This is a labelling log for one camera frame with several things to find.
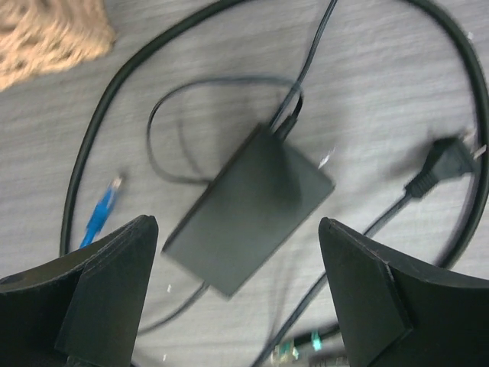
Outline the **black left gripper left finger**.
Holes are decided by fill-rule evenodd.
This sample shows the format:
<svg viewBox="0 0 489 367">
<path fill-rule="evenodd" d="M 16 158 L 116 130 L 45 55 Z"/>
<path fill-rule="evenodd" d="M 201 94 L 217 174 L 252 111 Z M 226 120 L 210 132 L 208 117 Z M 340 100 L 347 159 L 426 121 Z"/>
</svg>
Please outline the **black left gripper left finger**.
<svg viewBox="0 0 489 367">
<path fill-rule="evenodd" d="M 1 279 L 3 366 L 129 366 L 157 246 L 139 216 L 91 245 Z"/>
</svg>

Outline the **black power adapter brick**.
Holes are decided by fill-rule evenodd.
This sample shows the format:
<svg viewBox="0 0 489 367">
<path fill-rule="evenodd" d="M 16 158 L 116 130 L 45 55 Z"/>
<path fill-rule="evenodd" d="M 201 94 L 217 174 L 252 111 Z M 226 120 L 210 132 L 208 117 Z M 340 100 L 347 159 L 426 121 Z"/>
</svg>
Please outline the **black power adapter brick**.
<svg viewBox="0 0 489 367">
<path fill-rule="evenodd" d="M 162 251 L 232 297 L 334 189 L 316 164 L 258 125 Z"/>
</svg>

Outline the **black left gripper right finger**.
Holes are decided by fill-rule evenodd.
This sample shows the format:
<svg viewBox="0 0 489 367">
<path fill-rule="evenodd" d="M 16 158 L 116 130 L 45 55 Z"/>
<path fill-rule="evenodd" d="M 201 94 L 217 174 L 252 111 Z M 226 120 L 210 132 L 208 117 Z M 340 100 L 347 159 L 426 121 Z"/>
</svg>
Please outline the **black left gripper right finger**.
<svg viewBox="0 0 489 367">
<path fill-rule="evenodd" d="M 486 366 L 488 282 L 324 218 L 319 241 L 352 366 Z"/>
</svg>

